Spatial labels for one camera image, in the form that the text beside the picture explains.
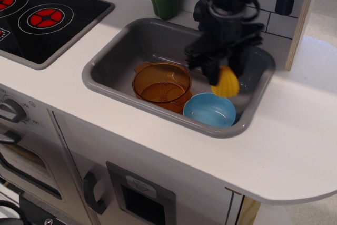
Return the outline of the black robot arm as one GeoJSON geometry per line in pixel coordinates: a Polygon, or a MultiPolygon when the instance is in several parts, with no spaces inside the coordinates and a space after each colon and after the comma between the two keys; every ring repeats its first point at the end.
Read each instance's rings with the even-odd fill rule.
{"type": "Polygon", "coordinates": [[[202,35],[185,48],[188,68],[200,67],[212,86],[219,82],[220,61],[228,59],[236,76],[242,75],[246,54],[251,46],[261,44],[262,23],[255,23],[258,14],[246,17],[248,4],[257,0],[199,0],[193,18],[202,35]]]}

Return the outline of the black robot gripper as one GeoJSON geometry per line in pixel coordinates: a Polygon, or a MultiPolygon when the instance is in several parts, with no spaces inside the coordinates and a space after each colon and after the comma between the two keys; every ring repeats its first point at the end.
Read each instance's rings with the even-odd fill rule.
{"type": "Polygon", "coordinates": [[[242,12],[219,15],[208,8],[196,8],[193,18],[199,23],[198,29],[202,35],[185,48],[188,68],[201,67],[209,85],[217,86],[220,60],[231,55],[229,67],[240,77],[245,70],[248,51],[245,47],[235,46],[259,43],[264,24],[247,22],[242,12]]]}

